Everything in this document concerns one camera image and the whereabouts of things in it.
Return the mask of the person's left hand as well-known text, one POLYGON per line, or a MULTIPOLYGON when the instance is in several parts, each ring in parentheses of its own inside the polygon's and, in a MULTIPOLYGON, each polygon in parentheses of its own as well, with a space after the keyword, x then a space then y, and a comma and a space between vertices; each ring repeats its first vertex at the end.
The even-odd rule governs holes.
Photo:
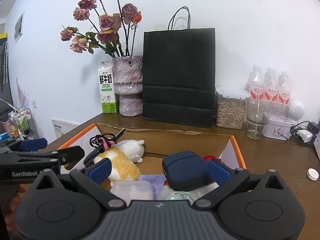
POLYGON ((14 214, 15 211, 18 207, 18 205, 20 204, 21 198, 20 198, 20 193, 25 193, 26 192, 26 188, 24 185, 19 184, 17 187, 17 193, 14 196, 14 198, 12 198, 12 200, 9 202, 9 210, 10 212, 8 214, 6 214, 4 216, 4 221, 7 227, 7 231, 8 232, 13 232, 16 230, 16 226, 14 223, 14 214))

